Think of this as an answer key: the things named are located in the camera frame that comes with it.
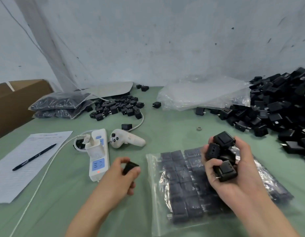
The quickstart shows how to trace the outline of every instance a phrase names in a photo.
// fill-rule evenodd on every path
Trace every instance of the white vr controller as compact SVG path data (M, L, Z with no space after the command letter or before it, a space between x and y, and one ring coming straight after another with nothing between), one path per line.
M115 129L109 139L111 146L115 149L121 147L122 144L132 144L136 146L146 145L146 141L143 138L121 129Z

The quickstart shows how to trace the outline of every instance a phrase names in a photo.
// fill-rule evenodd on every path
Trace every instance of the cardboard box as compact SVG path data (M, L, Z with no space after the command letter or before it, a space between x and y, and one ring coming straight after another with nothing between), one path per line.
M16 80L10 84L15 91L6 83L0 84L0 138L32 120L34 112L28 107L53 92L48 82L42 79Z

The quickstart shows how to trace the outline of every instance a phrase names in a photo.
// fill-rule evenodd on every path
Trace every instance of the forearm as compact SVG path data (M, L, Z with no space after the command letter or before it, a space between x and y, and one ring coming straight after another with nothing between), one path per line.
M109 214L106 206L96 203L91 195L71 221L66 237L95 237Z
M263 196L241 202L234 210L251 237L298 237L289 221L270 200Z

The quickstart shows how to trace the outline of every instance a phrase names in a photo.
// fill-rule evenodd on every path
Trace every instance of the green tablecloth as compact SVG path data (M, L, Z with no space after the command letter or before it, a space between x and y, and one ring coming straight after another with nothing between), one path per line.
M145 103L141 110L145 121L132 132L146 140L146 146L123 145L119 149L109 146L110 162L118 156L129 156L141 166L135 195L126 198L117 209L111 212L98 236L151 236L152 201L148 183L145 155L200 147L210 136L222 131L238 135L251 145L253 154L269 171L295 196L301 205L301 213L288 216L297 231L305 236L305 162L295 155L288 155L277 142L276 134L263 138L252 133L242 133L210 113L204 116L188 111L162 111L152 103L160 87L152 87L147 92L132 90L132 94ZM110 115L97 122L87 113L75 120L35 119L0 139L0 159L34 133L74 131L71 137L86 130L105 128L107 134L123 123L139 123L135 117L122 114ZM10 204L0 204L0 237L9 236L24 208L33 195L46 167ZM37 195L15 232L15 236L64 236L65 231L86 201L97 183L89 178L89 157L67 144L57 155ZM215 220L211 224L184 229L167 236L246 236L237 219Z

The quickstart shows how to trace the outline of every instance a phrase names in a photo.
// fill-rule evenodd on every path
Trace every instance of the black pen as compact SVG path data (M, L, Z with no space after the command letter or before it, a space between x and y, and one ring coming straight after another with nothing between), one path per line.
M45 150L41 151L40 153L38 153L37 155L34 155L32 158L29 158L28 160L24 161L23 163L19 164L17 167L15 167L13 169L13 171L18 170L19 168L23 167L24 165L26 165L27 163L31 162L32 160L36 159L37 157L41 156L42 154L46 153L47 151L49 151L51 148L53 148L55 145L57 144L53 144L50 147L46 148Z

